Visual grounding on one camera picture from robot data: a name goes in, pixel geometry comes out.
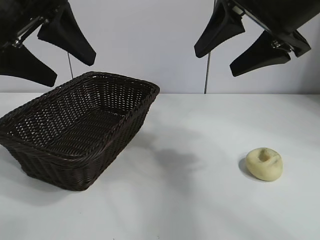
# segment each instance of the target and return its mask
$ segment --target basket rim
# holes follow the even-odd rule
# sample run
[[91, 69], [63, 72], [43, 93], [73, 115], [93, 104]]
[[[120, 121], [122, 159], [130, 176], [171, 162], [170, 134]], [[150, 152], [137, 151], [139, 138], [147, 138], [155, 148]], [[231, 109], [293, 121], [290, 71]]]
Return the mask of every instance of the basket rim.
[[[118, 123], [116, 123], [109, 131], [107, 131], [96, 146], [89, 148], [88, 151], [86, 151], [84, 154], [79, 154], [79, 155], [65, 154], [58, 151], [49, 150], [44, 146], [36, 146], [35, 144], [22, 140], [21, 138], [9, 135], [8, 131], [4, 131], [1, 128], [1, 125], [3, 122], [11, 118], [14, 118], [14, 116], [16, 115], [23, 113], [25, 110], [30, 109], [33, 105], [38, 104], [42, 100], [47, 100], [51, 96], [58, 95], [60, 92], [62, 92], [62, 90], [68, 88], [69, 86], [72, 86], [80, 81], [83, 81], [84, 79], [95, 78], [95, 77], [105, 77], [105, 76], [122, 77], [122, 78], [125, 78], [123, 79], [123, 81], [134, 81], [136, 83], [138, 82], [143, 85], [148, 85], [151, 87], [150, 92], [144, 99], [142, 99], [142, 101], [138, 105], [136, 105], [133, 109], [131, 109], [126, 115], [124, 115], [124, 117]], [[33, 152], [35, 151], [37, 152], [34, 154], [37, 157], [39, 156], [39, 153], [41, 153], [41, 155], [44, 156], [46, 159], [56, 160], [60, 163], [67, 162], [68, 166], [70, 166], [71, 163], [79, 164], [80, 162], [83, 162], [84, 160], [86, 160], [87, 157], [90, 155], [93, 158], [98, 157], [117, 137], [118, 131], [124, 125], [128, 124], [130, 122], [130, 119], [133, 119], [134, 116], [137, 116], [143, 110], [148, 108], [151, 105], [151, 103], [156, 99], [156, 96], [159, 94], [159, 92], [160, 92], [160, 88], [156, 84], [146, 80], [140, 80], [140, 79], [119, 75], [115, 73], [89, 71], [80, 76], [73, 78], [70, 81], [63, 83], [62, 85], [57, 86], [56, 88], [42, 94], [41, 96], [36, 97], [35, 99], [30, 100], [29, 102], [13, 109], [12, 111], [8, 112], [3, 117], [1, 117], [0, 118], [0, 141], [1, 139], [6, 139], [11, 141], [15, 145], [18, 144], [22, 148], [32, 149]]]

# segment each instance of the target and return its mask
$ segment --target white backdrop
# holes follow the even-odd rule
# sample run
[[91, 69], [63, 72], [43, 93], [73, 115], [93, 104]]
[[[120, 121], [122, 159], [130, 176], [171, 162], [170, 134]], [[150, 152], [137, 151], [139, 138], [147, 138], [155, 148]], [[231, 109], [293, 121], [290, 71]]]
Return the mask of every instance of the white backdrop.
[[244, 17], [245, 33], [219, 45], [211, 53], [208, 93], [218, 94], [302, 94], [320, 93], [320, 15], [299, 31], [312, 50], [282, 65], [268, 66], [233, 77], [230, 63], [260, 36], [263, 29]]
[[[70, 0], [73, 13], [97, 52], [88, 67], [71, 57], [74, 76], [87, 71], [127, 75], [157, 83], [163, 93], [203, 93], [207, 59], [196, 58], [194, 44], [207, 25], [213, 0]], [[312, 51], [292, 56], [285, 65], [269, 66], [234, 78], [229, 64], [263, 31], [247, 17], [246, 33], [218, 46], [211, 55], [208, 93], [320, 93], [320, 16], [301, 27]], [[71, 79], [67, 53], [37, 39], [25, 45], [52, 68], [58, 86]], [[0, 76], [0, 92], [47, 92], [51, 88]]]

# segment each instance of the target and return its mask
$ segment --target white table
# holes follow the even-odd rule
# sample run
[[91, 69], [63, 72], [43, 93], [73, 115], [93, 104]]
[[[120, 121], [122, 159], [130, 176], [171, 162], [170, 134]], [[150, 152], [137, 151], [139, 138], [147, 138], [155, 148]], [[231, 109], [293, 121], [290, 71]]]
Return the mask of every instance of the white table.
[[[1, 93], [0, 114], [38, 93]], [[262, 182], [243, 157], [277, 150]], [[26, 176], [0, 148], [0, 240], [319, 240], [320, 96], [162, 94], [84, 192]]]

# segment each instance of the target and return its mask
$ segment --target dark brown wicker basket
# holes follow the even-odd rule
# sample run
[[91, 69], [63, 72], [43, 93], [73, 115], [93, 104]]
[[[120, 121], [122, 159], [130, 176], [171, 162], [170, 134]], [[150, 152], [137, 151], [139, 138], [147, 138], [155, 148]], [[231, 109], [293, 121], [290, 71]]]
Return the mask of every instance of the dark brown wicker basket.
[[140, 130], [159, 91], [147, 81], [88, 72], [0, 118], [0, 144], [28, 176], [83, 191]]

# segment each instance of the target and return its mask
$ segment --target woven texture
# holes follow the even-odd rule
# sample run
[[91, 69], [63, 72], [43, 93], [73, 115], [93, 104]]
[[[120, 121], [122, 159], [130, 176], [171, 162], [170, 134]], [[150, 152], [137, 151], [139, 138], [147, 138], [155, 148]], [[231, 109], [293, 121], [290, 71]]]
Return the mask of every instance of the woven texture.
[[0, 118], [0, 144], [30, 177], [83, 191], [140, 130], [160, 89], [88, 72]]

